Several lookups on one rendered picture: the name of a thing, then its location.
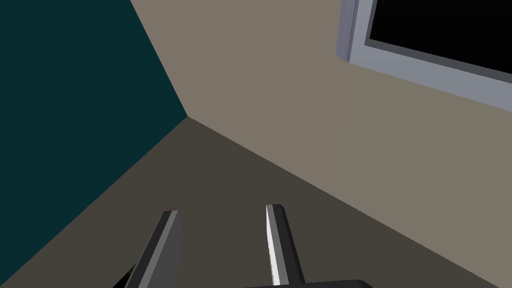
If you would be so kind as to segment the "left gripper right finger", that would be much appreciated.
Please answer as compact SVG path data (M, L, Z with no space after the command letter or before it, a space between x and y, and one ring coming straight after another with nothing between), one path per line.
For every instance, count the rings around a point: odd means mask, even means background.
M272 284L304 284L304 274L284 207L268 204L265 214Z

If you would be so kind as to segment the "grey framed window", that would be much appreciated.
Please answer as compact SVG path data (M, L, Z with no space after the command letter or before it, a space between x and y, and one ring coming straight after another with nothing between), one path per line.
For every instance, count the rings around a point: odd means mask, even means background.
M341 0L340 60L512 112L512 74L372 40L376 8L377 0Z

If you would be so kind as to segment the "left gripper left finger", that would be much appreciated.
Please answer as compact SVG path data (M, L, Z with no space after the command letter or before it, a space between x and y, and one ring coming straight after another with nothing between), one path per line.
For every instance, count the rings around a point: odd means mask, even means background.
M164 211L124 288L175 288L182 247L181 215Z

